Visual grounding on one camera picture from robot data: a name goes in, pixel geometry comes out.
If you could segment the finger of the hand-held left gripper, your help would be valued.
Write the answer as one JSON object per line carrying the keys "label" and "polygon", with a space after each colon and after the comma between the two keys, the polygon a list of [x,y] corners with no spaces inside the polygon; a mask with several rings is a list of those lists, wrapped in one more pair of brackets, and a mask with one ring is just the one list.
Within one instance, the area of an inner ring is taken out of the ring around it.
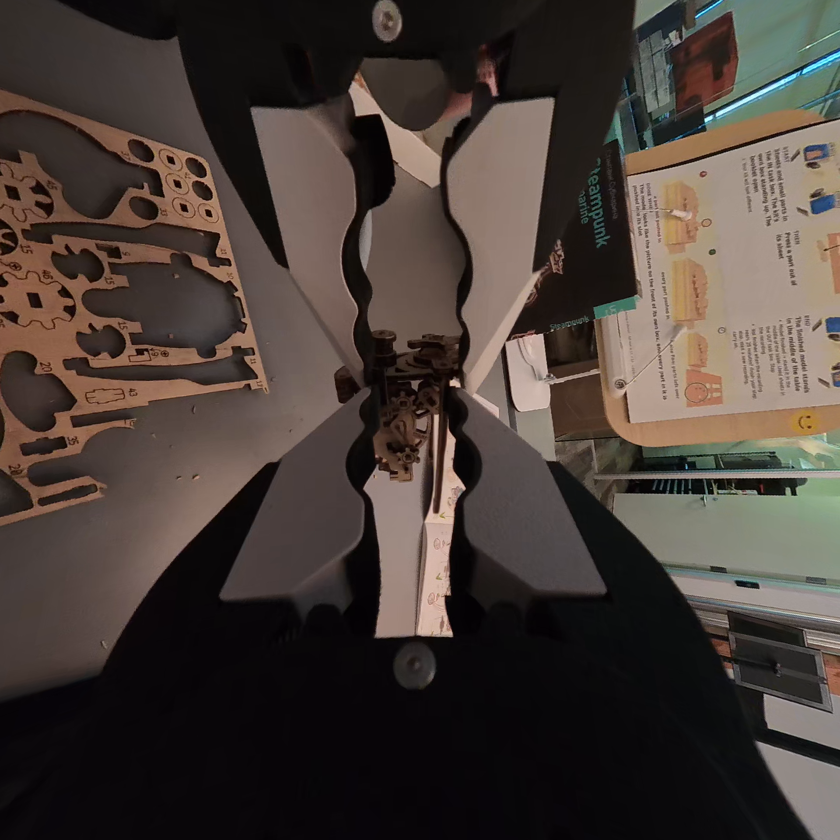
{"label": "finger of the hand-held left gripper", "polygon": [[372,288],[362,229],[373,206],[377,115],[352,105],[250,110],[288,269],[342,364],[368,382]]}
{"label": "finger of the hand-held left gripper", "polygon": [[460,382],[478,392],[533,290],[554,98],[494,101],[467,118],[444,167],[445,207],[465,244],[456,314]]}

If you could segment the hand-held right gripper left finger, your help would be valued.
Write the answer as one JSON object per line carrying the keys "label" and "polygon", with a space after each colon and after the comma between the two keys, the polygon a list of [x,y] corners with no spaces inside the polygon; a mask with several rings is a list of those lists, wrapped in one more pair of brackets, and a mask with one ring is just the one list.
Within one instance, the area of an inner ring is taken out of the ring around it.
{"label": "hand-held right gripper left finger", "polygon": [[373,636],[382,568],[373,504],[379,394],[365,387],[280,460],[220,591],[232,604],[278,602],[305,622],[334,608]]}

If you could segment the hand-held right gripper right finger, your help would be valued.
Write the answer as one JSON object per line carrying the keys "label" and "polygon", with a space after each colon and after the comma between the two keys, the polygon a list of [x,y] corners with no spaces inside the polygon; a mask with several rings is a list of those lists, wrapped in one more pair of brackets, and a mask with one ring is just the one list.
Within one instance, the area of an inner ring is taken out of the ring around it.
{"label": "hand-held right gripper right finger", "polygon": [[494,609],[527,620],[562,600],[600,601],[607,587],[546,461],[463,388],[446,408],[455,505],[446,610],[453,635]]}

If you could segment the partly built wooden model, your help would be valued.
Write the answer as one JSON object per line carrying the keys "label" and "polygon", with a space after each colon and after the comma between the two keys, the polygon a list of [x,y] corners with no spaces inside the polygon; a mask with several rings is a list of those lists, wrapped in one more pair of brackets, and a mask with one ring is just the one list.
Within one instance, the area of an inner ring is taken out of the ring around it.
{"label": "partly built wooden model", "polygon": [[442,458],[445,444],[434,446],[434,426],[445,418],[446,391],[460,375],[457,334],[426,332],[410,339],[398,352],[396,333],[369,330],[361,341],[362,372],[348,365],[333,376],[340,404],[351,401],[364,385],[362,431],[350,446],[348,474],[354,490],[362,491],[373,470],[391,481],[410,482],[423,453]]}

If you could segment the black model kit box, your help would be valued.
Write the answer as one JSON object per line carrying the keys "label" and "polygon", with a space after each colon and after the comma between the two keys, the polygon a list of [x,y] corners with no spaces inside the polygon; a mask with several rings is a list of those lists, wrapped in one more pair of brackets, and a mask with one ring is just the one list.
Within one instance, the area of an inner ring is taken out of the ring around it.
{"label": "black model kit box", "polygon": [[571,221],[549,253],[509,340],[636,309],[636,256],[619,140],[604,144]]}

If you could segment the laser-cut plywood parts sheet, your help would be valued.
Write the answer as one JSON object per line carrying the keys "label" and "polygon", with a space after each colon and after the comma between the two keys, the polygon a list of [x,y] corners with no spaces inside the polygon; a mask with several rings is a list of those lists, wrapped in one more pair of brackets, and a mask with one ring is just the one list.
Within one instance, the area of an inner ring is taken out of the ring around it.
{"label": "laser-cut plywood parts sheet", "polygon": [[[53,376],[72,404],[49,409],[36,430],[2,395],[2,477],[26,498],[2,525],[102,496],[84,476],[40,485],[35,466],[83,451],[89,440],[134,419],[104,419],[153,402],[248,388],[268,392],[255,331],[209,163],[199,154],[2,91],[2,118],[38,117],[127,167],[128,182],[104,213],[79,209],[32,150],[2,153],[2,362],[21,353],[33,376]],[[176,259],[186,262],[180,269]],[[208,351],[140,339],[143,325],[94,313],[84,297],[130,287],[129,269],[185,269],[233,305],[233,329]]]}

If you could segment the white cardboard box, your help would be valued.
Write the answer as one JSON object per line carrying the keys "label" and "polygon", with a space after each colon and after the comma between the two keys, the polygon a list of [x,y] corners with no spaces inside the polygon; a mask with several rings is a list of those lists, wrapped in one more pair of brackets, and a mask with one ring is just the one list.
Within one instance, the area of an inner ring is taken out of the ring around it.
{"label": "white cardboard box", "polygon": [[350,95],[356,116],[376,115],[385,126],[393,162],[404,172],[430,188],[440,184],[441,155],[430,148],[422,135],[397,125],[376,103],[360,77],[353,79]]}

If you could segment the open instruction booklet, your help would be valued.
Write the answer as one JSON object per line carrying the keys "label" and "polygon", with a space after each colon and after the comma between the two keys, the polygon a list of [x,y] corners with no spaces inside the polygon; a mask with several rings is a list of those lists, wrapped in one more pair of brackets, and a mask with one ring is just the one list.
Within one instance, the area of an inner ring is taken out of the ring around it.
{"label": "open instruction booklet", "polygon": [[449,464],[439,510],[430,505],[423,522],[421,563],[416,609],[416,634],[424,637],[452,637],[446,599],[450,594],[449,551],[454,533],[455,507],[464,491],[463,483]]}

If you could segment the grey wall-mounted box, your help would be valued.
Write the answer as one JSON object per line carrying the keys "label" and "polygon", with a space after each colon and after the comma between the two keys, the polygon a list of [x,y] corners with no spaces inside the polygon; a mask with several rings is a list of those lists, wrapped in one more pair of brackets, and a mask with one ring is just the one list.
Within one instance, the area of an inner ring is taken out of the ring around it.
{"label": "grey wall-mounted box", "polygon": [[727,661],[738,686],[833,712],[824,655],[806,644],[803,630],[740,612],[727,619]]}

